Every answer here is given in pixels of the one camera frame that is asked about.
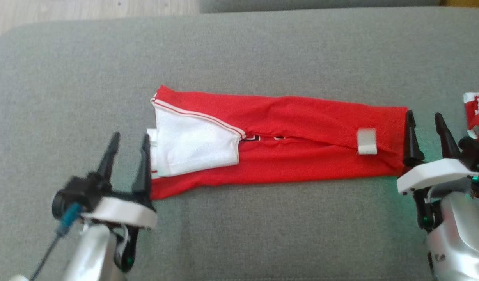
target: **light wood floor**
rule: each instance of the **light wood floor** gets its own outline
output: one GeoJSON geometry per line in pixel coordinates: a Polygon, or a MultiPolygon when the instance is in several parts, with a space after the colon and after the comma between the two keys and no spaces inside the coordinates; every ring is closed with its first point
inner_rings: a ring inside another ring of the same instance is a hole
{"type": "Polygon", "coordinates": [[[0,0],[0,35],[41,21],[197,13],[197,0],[0,0]]]}

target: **robotic arm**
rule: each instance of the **robotic arm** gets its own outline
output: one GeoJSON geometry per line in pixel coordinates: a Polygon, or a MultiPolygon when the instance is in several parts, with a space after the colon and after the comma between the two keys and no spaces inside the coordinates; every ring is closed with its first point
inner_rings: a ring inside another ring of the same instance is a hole
{"type": "Polygon", "coordinates": [[[464,137],[459,151],[440,113],[435,114],[443,159],[424,162],[411,111],[406,118],[400,194],[412,194],[418,226],[427,232],[427,260],[434,280],[479,281],[479,142],[464,137]]]}
{"type": "MultiPolygon", "coordinates": [[[[82,239],[63,277],[65,281],[125,281],[136,253],[138,231],[156,227],[156,210],[151,204],[150,143],[145,135],[141,162],[132,192],[114,192],[110,183],[120,133],[116,132],[97,171],[86,178],[74,176],[57,192],[52,215],[61,221],[57,238],[33,274],[34,281],[48,254],[75,221],[83,222],[82,239]]],[[[11,281],[28,281],[15,276],[11,281]]]]}

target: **red and white striped trim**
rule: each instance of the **red and white striped trim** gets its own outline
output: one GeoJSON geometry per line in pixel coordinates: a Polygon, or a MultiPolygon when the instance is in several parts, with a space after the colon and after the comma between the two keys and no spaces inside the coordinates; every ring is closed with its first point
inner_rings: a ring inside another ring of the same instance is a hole
{"type": "Polygon", "coordinates": [[[175,107],[175,106],[173,106],[169,103],[157,100],[155,98],[152,98],[151,102],[153,103],[153,105],[155,107],[159,107],[160,109],[169,110],[169,111],[172,111],[173,113],[181,115],[181,116],[192,116],[192,117],[197,117],[197,118],[204,119],[204,120],[207,120],[207,121],[211,121],[211,122],[216,123],[217,125],[221,126],[222,128],[226,129],[226,130],[229,130],[233,133],[237,133],[238,135],[241,136],[242,139],[244,139],[246,137],[246,134],[245,134],[244,130],[242,130],[240,128],[237,128],[237,127],[234,127],[234,126],[231,126],[228,123],[226,123],[226,122],[224,122],[220,119],[217,119],[213,116],[210,116],[210,115],[207,115],[207,114],[204,114],[204,113],[201,113],[201,112],[183,110],[182,108],[175,107]]]}

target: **folded garment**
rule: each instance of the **folded garment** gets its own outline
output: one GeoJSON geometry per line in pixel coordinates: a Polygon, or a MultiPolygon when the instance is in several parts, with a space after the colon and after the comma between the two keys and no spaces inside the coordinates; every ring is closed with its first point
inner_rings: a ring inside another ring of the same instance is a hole
{"type": "Polygon", "coordinates": [[[407,107],[164,86],[151,102],[152,199],[202,185],[398,176],[404,168],[407,107]],[[376,154],[358,154],[362,128],[372,129],[376,154]]]}
{"type": "Polygon", "coordinates": [[[467,92],[463,95],[467,115],[468,135],[479,140],[479,92],[467,92]]]}

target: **gray cushion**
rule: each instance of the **gray cushion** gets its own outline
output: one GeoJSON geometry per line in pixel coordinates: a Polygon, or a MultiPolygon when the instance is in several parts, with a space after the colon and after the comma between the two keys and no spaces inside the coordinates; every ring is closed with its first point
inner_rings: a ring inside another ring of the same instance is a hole
{"type": "Polygon", "coordinates": [[[435,6],[440,0],[198,0],[201,13],[347,7],[435,6]]]}
{"type": "MultiPolygon", "coordinates": [[[[0,280],[33,272],[57,224],[50,199],[71,175],[95,169],[115,130],[112,182],[129,189],[160,84],[407,105],[435,160],[434,113],[459,139],[462,94],[479,91],[479,9],[73,21],[4,34],[0,280]]],[[[158,230],[140,234],[130,280],[430,279],[425,233],[395,178],[203,187],[154,205],[158,230]]],[[[40,280],[60,279],[78,241],[72,231],[59,243],[40,280]]]]}

